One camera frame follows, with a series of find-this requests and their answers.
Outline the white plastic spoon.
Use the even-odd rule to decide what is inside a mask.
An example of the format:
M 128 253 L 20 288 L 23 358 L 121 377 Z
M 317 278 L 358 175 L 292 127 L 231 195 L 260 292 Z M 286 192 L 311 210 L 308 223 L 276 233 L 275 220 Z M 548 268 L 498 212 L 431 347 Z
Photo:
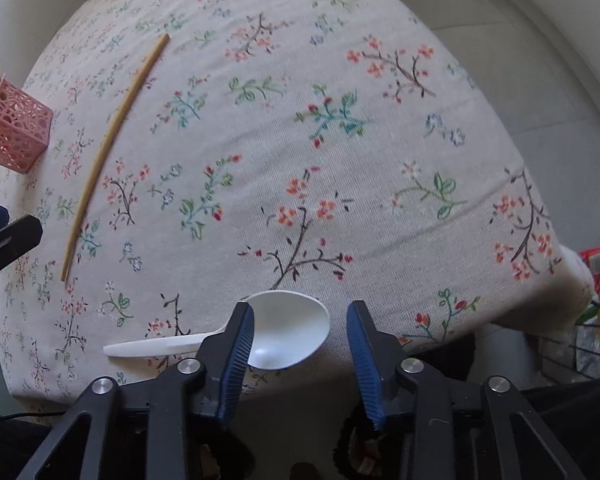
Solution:
M 269 290 L 247 298 L 254 313 L 248 364 L 259 370 L 283 370 L 317 352 L 330 332 L 324 304 L 300 292 Z M 108 358 L 136 359 L 197 351 L 209 333 L 158 337 L 107 344 Z

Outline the pink perforated utensil basket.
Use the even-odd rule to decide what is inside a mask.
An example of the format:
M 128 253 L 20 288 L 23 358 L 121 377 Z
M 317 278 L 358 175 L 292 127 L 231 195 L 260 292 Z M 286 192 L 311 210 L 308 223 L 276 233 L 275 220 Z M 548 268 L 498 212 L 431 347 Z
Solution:
M 50 142 L 53 111 L 3 78 L 0 81 L 0 166 L 26 174 Z

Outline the floral tablecloth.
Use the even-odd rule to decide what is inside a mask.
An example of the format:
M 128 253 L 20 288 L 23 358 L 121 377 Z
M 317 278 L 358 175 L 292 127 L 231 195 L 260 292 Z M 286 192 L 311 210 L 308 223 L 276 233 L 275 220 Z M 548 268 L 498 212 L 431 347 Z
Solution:
M 60 281 L 84 184 L 147 55 Z M 501 322 L 550 333 L 588 288 L 501 119 L 399 0 L 87 0 L 34 64 L 54 113 L 0 204 L 41 243 L 0 273 L 0 362 L 21 399 L 156 376 L 106 344 L 202 333 L 267 290 L 320 300 L 324 346 L 247 396 L 346 374 L 346 310 L 419 352 Z

